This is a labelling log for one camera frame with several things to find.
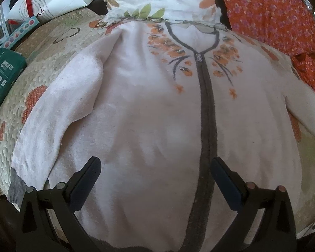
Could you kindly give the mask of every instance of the orange floral fabric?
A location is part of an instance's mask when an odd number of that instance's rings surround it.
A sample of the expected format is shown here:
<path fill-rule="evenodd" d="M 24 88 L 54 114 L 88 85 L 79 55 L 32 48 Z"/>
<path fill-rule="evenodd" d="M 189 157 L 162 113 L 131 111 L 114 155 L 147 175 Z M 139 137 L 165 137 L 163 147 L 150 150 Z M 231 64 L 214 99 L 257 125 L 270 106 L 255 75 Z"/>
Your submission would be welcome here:
<path fill-rule="evenodd" d="M 315 52 L 315 21 L 301 0 L 224 0 L 233 31 L 289 56 Z"/>
<path fill-rule="evenodd" d="M 315 91 L 315 53 L 293 56 L 291 61 L 301 79 Z"/>

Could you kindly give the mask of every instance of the sleeve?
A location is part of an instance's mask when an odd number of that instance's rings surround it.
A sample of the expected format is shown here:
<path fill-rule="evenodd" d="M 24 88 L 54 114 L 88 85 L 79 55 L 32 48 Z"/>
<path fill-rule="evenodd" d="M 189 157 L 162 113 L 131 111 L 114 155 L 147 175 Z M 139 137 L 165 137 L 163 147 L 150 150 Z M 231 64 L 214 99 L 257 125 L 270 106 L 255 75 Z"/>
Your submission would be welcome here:
<path fill-rule="evenodd" d="M 120 29 L 114 30 L 82 50 L 36 103 L 13 151 L 11 170 L 16 177 L 8 190 L 11 202 L 20 204 L 27 186 L 43 189 L 66 129 L 92 112 L 103 65 L 120 35 Z"/>
<path fill-rule="evenodd" d="M 291 71 L 283 75 L 288 110 L 315 136 L 315 92 Z"/>

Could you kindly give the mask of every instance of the green package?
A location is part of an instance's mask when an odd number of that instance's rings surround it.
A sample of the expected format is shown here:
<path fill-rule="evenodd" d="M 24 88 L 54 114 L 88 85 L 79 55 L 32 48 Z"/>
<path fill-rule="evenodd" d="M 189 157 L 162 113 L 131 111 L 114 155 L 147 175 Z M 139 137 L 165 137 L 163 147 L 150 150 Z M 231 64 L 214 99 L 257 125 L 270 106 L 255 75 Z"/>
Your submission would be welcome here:
<path fill-rule="evenodd" d="M 0 48 L 0 106 L 26 66 L 26 59 L 19 53 Z"/>

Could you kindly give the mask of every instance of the bedspread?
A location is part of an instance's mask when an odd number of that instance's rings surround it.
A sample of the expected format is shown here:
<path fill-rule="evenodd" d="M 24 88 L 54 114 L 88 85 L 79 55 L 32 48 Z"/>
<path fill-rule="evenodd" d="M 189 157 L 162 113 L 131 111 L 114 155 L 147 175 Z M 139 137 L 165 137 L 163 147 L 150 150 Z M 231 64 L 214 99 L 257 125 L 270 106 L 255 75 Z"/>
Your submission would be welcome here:
<path fill-rule="evenodd" d="M 0 195 L 8 194 L 13 149 L 30 111 L 65 65 L 105 32 L 89 26 L 100 18 L 87 8 L 70 12 L 42 25 L 16 49 L 28 66 L 0 108 Z"/>

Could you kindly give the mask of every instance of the green leaf print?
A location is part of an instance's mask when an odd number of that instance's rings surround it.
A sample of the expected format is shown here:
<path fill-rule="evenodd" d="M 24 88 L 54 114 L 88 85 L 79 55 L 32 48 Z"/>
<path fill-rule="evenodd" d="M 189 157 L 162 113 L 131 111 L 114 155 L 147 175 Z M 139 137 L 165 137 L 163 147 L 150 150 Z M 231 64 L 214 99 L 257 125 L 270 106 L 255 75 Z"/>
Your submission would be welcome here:
<path fill-rule="evenodd" d="M 133 12 L 132 17 L 133 17 L 134 19 L 136 19 L 136 18 L 139 17 L 139 10 L 138 10 L 138 9 Z"/>
<path fill-rule="evenodd" d="M 139 15 L 139 19 L 147 19 L 148 15 L 150 14 L 150 4 L 145 5 Z"/>
<path fill-rule="evenodd" d="M 159 9 L 157 12 L 155 12 L 151 18 L 152 19 L 161 19 L 163 15 L 165 14 L 165 8 Z"/>

